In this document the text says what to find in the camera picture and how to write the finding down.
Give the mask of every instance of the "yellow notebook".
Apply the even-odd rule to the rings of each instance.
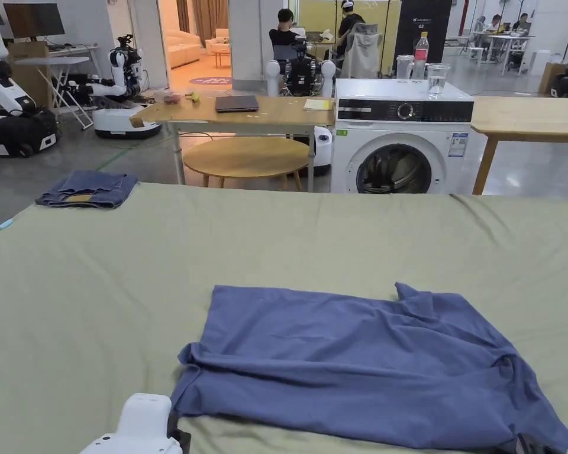
[[[305,110],[330,110],[333,108],[331,99],[308,99],[305,102]]]

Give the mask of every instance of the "sofa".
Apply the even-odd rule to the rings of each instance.
[[[165,36],[168,63],[171,68],[198,61],[202,51],[200,36],[180,30],[168,30]]]
[[[206,40],[206,53],[214,55],[212,51],[213,44],[227,44],[230,42],[230,31],[228,28],[217,28],[215,30],[215,37],[211,40]]]

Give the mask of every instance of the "glass cup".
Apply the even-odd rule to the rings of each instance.
[[[397,57],[397,71],[395,72],[395,78],[400,80],[410,79],[410,73],[412,72],[412,65],[414,64],[413,55],[399,55]]]
[[[444,91],[446,77],[450,71],[450,65],[429,65],[427,69],[428,93],[430,98],[436,98]]]

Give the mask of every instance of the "brown curtain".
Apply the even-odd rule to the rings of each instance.
[[[202,43],[215,35],[217,28],[228,28],[228,0],[193,0],[195,23]]]
[[[189,33],[189,11],[187,9],[187,0],[177,0],[177,9],[179,10],[179,28],[181,31]]]

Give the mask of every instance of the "washing machine control panel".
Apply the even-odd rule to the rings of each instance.
[[[471,123],[473,101],[340,99],[339,120]]]

